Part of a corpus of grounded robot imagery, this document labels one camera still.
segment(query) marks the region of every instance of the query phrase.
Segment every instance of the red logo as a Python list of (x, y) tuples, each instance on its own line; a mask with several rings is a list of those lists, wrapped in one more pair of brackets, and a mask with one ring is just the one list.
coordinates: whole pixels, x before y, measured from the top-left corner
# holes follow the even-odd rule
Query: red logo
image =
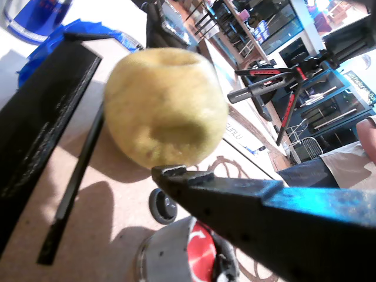
[(211, 235), (199, 223), (189, 234), (187, 253), (193, 282), (211, 282), (217, 251)]
[(304, 73), (303, 73), (303, 71), (301, 70), (301, 68), (297, 68), (297, 70), (298, 70), (298, 73), (300, 74), (301, 78), (302, 78), (303, 80), (306, 80), (307, 77), (304, 75)]

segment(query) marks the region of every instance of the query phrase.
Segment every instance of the blue sign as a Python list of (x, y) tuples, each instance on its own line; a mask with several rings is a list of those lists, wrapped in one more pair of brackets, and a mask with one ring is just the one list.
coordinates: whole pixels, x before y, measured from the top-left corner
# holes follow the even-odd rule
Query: blue sign
[(257, 28), (253, 31), (253, 35), (258, 43), (262, 44), (270, 36), (267, 22), (264, 20), (259, 22)]
[(343, 76), (353, 85), (357, 93), (369, 104), (376, 104), (376, 94), (357, 76), (353, 71), (349, 71)]

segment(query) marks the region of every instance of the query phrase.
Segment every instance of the metal can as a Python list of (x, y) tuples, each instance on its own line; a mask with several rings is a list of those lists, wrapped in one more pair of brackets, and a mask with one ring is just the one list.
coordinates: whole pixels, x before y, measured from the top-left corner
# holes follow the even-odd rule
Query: metal can
[(29, 43), (40, 44), (61, 24), (72, 1), (8, 1), (4, 7), (8, 30)]
[(194, 217), (158, 230), (137, 254), (138, 282), (210, 282), (216, 248), (209, 232)]

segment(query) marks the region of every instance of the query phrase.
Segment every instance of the sign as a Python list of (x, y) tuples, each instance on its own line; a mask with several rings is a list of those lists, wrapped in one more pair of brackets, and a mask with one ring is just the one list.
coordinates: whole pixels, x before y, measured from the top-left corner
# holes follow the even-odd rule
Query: sign
[(267, 22), (264, 20), (259, 22), (257, 28), (253, 31), (253, 35), (258, 43), (262, 44), (270, 36)]
[(245, 129), (231, 116), (227, 117), (226, 132), (232, 135), (236, 141), (247, 150), (255, 151), (263, 145), (255, 135)]
[(343, 76), (355, 87), (357, 93), (369, 105), (376, 103), (375, 93), (353, 71), (349, 71), (343, 74)]

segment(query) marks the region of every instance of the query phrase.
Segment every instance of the screw hole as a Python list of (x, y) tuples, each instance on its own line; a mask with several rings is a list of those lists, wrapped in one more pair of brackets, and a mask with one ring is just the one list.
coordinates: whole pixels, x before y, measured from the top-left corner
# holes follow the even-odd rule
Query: screw hole
[(210, 209), (208, 209), (208, 208), (204, 209), (204, 214), (205, 214), (206, 216), (210, 216), (210, 215), (211, 215), (211, 211), (210, 211)]
[(241, 240), (244, 242), (249, 242), (251, 239), (248, 234), (244, 233), (241, 235)]

